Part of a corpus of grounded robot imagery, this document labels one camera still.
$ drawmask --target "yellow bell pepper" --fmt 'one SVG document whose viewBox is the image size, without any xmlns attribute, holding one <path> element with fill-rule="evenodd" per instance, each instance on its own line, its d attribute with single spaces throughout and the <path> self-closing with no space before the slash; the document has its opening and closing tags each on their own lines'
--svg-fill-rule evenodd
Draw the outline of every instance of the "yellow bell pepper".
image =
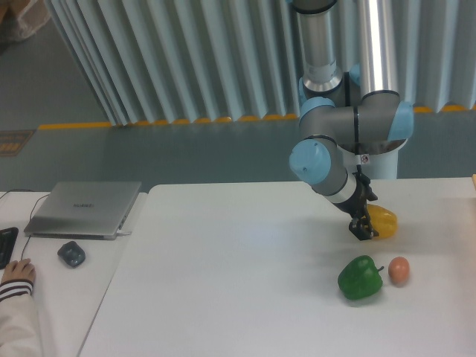
<svg viewBox="0 0 476 357">
<path fill-rule="evenodd" d="M 398 221 L 396 214 L 377 205 L 367 205 L 373 229 L 379 232 L 376 238 L 389 238 L 396 233 Z"/>
</svg>

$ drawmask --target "laptop logo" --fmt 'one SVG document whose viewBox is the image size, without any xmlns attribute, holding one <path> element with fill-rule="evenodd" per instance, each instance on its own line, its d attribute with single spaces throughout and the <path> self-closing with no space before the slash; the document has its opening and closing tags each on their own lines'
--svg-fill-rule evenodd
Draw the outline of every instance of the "laptop logo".
<svg viewBox="0 0 476 357">
<path fill-rule="evenodd" d="M 92 203 L 75 203 L 73 204 L 75 208 L 93 208 L 94 205 Z"/>
</svg>

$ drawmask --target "brown egg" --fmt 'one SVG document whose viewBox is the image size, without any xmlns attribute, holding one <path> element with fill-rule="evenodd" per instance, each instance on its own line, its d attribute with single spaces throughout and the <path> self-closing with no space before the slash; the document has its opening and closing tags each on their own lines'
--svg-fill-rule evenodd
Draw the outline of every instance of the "brown egg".
<svg viewBox="0 0 476 357">
<path fill-rule="evenodd" d="M 388 266 L 388 274 L 394 284 L 403 284 L 410 276 L 410 264 L 404 257 L 392 259 Z"/>
</svg>

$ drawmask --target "yellow floor stripe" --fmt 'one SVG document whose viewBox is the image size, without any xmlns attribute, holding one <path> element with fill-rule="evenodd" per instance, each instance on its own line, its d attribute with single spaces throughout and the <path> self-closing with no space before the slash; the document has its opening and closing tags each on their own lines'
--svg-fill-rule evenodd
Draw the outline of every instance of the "yellow floor stripe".
<svg viewBox="0 0 476 357">
<path fill-rule="evenodd" d="M 444 106 L 441 109 L 441 112 L 463 112 L 466 111 L 464 106 Z M 414 108 L 415 113 L 433 113 L 433 111 L 426 106 L 416 106 Z M 265 115 L 263 120 L 295 120 L 298 119 L 296 114 L 287 114 L 287 115 Z M 242 116 L 238 121 L 259 121 L 258 117 L 253 115 Z M 220 117 L 216 120 L 211 121 L 209 118 L 199 118 L 193 123 L 197 124 L 206 124 L 206 123 L 231 123 L 233 122 L 230 117 Z M 175 125 L 187 125 L 190 124 L 188 119 L 177 119 L 172 122 Z M 149 123 L 148 121 L 139 121 L 134 124 L 128 124 L 127 126 L 160 126 L 160 125 L 169 125 L 169 122 L 166 120 L 157 120 L 154 123 Z M 108 122 L 99 122 L 99 123 L 70 123 L 70 124 L 43 124 L 38 127 L 38 130 L 58 130 L 58 129 L 91 129 L 91 128 L 111 128 L 112 125 Z"/>
<path fill-rule="evenodd" d="M 38 130 L 58 130 L 58 129 L 89 129 L 89 128 L 110 128 L 111 123 L 70 123 L 70 124 L 43 124 L 38 126 Z"/>
</svg>

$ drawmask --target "person's arm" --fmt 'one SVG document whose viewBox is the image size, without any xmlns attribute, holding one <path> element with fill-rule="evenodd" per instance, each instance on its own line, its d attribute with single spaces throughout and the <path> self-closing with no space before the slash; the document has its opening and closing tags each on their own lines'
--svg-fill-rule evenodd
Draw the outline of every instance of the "person's arm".
<svg viewBox="0 0 476 357">
<path fill-rule="evenodd" d="M 0 357 L 41 357 L 38 313 L 31 297 L 35 268 L 11 262 L 0 284 Z"/>
</svg>

